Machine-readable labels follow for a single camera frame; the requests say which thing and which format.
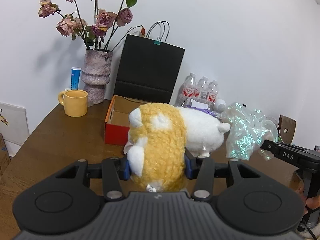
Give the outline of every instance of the vase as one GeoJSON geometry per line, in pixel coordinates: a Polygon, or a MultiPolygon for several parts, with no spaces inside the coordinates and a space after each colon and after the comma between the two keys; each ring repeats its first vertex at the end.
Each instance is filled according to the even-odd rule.
{"type": "Polygon", "coordinates": [[[111,51],[85,51],[81,80],[85,83],[84,90],[88,92],[89,102],[99,104],[104,100],[106,84],[110,81],[112,55],[111,51]]]}

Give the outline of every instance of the hand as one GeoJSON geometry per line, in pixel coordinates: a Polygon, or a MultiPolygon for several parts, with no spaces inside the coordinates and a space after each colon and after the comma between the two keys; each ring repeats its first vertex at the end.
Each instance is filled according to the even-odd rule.
{"type": "MultiPolygon", "coordinates": [[[[296,192],[300,195],[302,201],[306,204],[306,206],[308,208],[315,209],[315,208],[320,207],[320,195],[307,199],[303,195],[303,191],[304,191],[304,184],[303,184],[303,180],[302,180],[302,181],[300,181],[298,189],[296,190],[296,192]]],[[[308,210],[307,210],[307,208],[305,208],[304,209],[304,215],[307,214],[307,213],[308,213],[308,210]]]]}

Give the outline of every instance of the stuffed animal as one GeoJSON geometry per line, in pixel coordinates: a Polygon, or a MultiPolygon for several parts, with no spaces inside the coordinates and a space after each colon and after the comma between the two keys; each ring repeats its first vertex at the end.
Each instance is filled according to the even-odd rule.
{"type": "Polygon", "coordinates": [[[209,156],[230,130],[229,124],[201,111],[161,103],[139,106],[129,121],[132,146],[127,156],[132,179],[154,192],[184,187],[184,147],[209,156]]]}

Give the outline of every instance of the plastic water bottle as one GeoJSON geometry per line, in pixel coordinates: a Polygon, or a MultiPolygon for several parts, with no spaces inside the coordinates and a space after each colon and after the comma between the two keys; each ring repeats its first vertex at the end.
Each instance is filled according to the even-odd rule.
{"type": "Polygon", "coordinates": [[[195,89],[194,99],[201,103],[206,103],[206,98],[208,94],[208,78],[202,77],[195,89]]]}
{"type": "Polygon", "coordinates": [[[208,88],[208,95],[207,95],[207,101],[209,103],[213,103],[218,95],[219,89],[218,89],[218,81],[212,80],[209,84],[208,88]]]}
{"type": "Polygon", "coordinates": [[[196,74],[190,73],[183,83],[183,90],[179,98],[179,106],[190,105],[190,99],[193,97],[196,88],[196,74]]]}

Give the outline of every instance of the purple package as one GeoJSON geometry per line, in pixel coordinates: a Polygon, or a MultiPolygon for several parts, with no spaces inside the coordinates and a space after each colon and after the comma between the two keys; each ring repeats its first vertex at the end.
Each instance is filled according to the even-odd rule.
{"type": "Polygon", "coordinates": [[[206,114],[212,115],[213,117],[216,117],[214,112],[211,112],[209,109],[203,109],[203,108],[196,108],[196,107],[191,107],[191,106],[186,106],[187,108],[195,109],[201,112],[204,112],[206,114]]]}

